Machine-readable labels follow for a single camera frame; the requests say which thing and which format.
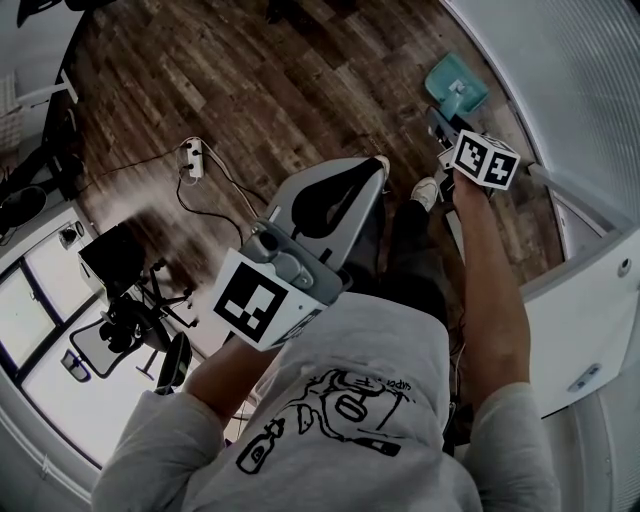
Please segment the wall outlet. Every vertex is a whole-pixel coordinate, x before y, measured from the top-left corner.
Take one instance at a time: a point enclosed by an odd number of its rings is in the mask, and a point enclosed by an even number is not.
[[[186,142],[187,161],[189,162],[189,176],[200,179],[204,175],[202,164],[202,142],[200,139],[189,139]]]

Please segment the electrical cable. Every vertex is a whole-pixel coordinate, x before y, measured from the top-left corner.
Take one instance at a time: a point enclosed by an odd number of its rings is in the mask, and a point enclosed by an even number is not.
[[[463,323],[463,320],[464,320],[464,313],[460,315],[460,318],[458,319],[458,329],[456,331],[456,343],[453,346],[453,349],[451,350],[449,357],[455,357],[460,351],[460,349],[462,348],[462,345],[464,345],[463,329],[465,324]]]
[[[142,165],[142,164],[146,164],[149,162],[152,162],[154,160],[158,160],[159,158],[164,158],[167,155],[170,155],[171,153],[175,153],[178,149],[180,149],[184,143],[189,140],[186,139],[182,142],[182,144],[176,146],[175,148],[166,151],[160,155],[156,155],[156,156],[152,156],[151,158],[147,158],[146,160],[140,160],[139,162],[135,162],[132,164],[127,164],[127,165],[123,165],[122,167],[116,167],[115,169],[110,169],[107,172],[101,174],[100,176],[97,176],[94,180],[92,180],[91,182],[87,183],[84,187],[82,187],[80,190],[78,190],[78,194],[82,194],[82,192],[84,192],[85,190],[87,190],[91,185],[95,185],[96,183],[98,183],[98,181],[100,181],[102,178],[104,178],[105,176],[108,176],[110,174],[113,174],[114,172],[118,172],[118,171],[123,171],[124,169],[129,169],[131,167],[135,167],[136,165]]]
[[[231,218],[227,217],[226,215],[223,215],[221,213],[213,213],[213,212],[202,212],[199,210],[194,210],[192,208],[189,208],[184,201],[182,200],[182,198],[180,197],[180,185],[182,185],[182,169],[180,171],[178,171],[178,188],[176,189],[176,197],[178,198],[178,202],[180,203],[180,206],[182,206],[182,208],[184,208],[185,210],[187,210],[190,213],[195,213],[196,215],[205,215],[208,217],[215,217],[217,219],[224,219],[227,222],[229,222],[234,228],[236,228],[236,231],[238,232],[238,236],[240,237],[240,246],[242,246],[244,244],[244,237],[242,236],[242,231],[240,230],[240,226],[238,226],[233,220],[231,220]]]
[[[205,141],[203,141],[201,138],[197,137],[197,139],[202,142],[202,144],[204,144],[206,146],[206,148],[209,150],[209,154],[211,155],[211,157],[213,158],[213,160],[216,162],[216,164],[218,164],[218,167],[220,167],[220,169],[222,169],[222,172],[224,173],[224,175],[227,177],[227,179],[231,182],[231,184],[234,186],[234,188],[236,189],[236,191],[238,192],[238,194],[240,194],[242,196],[242,198],[244,199],[244,202],[247,204],[249,211],[253,214],[253,216],[257,219],[259,217],[258,213],[256,212],[255,208],[253,207],[253,205],[251,204],[251,201],[249,201],[249,199],[247,198],[246,194],[243,192],[242,188],[240,188],[236,182],[234,181],[234,179],[231,177],[231,173],[229,172],[229,168],[227,167],[227,164],[224,163],[224,160],[222,160],[222,158],[220,158],[218,156],[218,154],[211,148],[211,146],[209,146],[209,144],[207,144]]]
[[[208,156],[209,158],[211,158],[211,160],[213,160],[216,165],[218,165],[218,162],[216,161],[215,158],[213,158],[209,153],[203,153],[204,156]],[[241,190],[244,190],[245,192],[248,192],[249,194],[251,194],[252,196],[254,196],[256,199],[258,199],[262,204],[264,204],[265,206],[269,206],[268,201],[261,196],[260,194],[258,194],[257,192],[255,192],[254,190],[251,190],[250,188],[246,188],[243,187],[242,185],[240,185],[240,183],[238,183],[237,181],[233,181],[229,176],[226,175],[226,173],[222,172],[222,174],[224,174],[224,177],[227,178],[227,180],[232,184],[235,185],[237,187],[239,187]]]

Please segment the window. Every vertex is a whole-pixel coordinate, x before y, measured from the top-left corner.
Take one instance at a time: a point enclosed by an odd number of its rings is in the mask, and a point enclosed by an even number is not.
[[[82,279],[78,251],[84,245],[79,239],[65,248],[53,233],[0,276],[0,363],[44,419],[101,466],[140,395],[156,388],[164,354],[152,359],[154,351],[143,345],[107,379],[89,369],[78,381],[62,364],[66,358],[84,367],[69,336],[108,309]],[[187,374],[198,364],[194,357]]]
[[[0,284],[0,311],[0,341],[19,368],[56,324],[20,268]]]
[[[80,383],[60,363],[67,349],[75,352],[69,334],[98,320],[100,311],[106,309],[101,302],[94,304],[47,351],[23,383],[40,411],[99,465],[113,453],[142,392],[155,389],[155,382],[136,370],[144,367],[153,353],[147,346],[124,359],[108,379],[92,375],[89,382]],[[158,354],[149,374],[157,378],[163,361],[164,354]]]
[[[67,320],[91,297],[91,289],[80,275],[78,251],[82,240],[68,249],[57,236],[50,236],[25,255],[25,262],[62,320]]]

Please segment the hardwood floor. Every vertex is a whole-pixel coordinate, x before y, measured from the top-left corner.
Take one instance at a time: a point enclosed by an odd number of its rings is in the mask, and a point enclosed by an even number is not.
[[[421,177],[435,172],[438,146],[423,82],[448,52],[490,87],[472,120],[531,160],[526,137],[481,54],[436,0],[300,0],[265,20],[266,0],[117,0],[84,26],[69,76],[87,173],[79,202],[99,231],[127,221],[150,261],[169,262],[176,289],[211,284],[227,247],[228,223],[181,209],[180,163],[169,154],[199,136],[236,179],[269,199],[287,176],[330,158],[382,153],[392,164],[388,215]],[[54,106],[63,111],[64,105]],[[245,234],[251,215],[211,161],[181,195],[192,208],[229,215]],[[545,188],[522,173],[493,200],[520,283],[562,261]],[[464,268],[436,212],[456,325]]]

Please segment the white wall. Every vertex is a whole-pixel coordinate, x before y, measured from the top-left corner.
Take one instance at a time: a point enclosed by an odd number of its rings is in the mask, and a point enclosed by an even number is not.
[[[0,425],[0,507],[6,512],[89,511],[88,501],[71,493],[31,458]]]
[[[626,512],[640,500],[640,365],[574,404],[584,512]]]

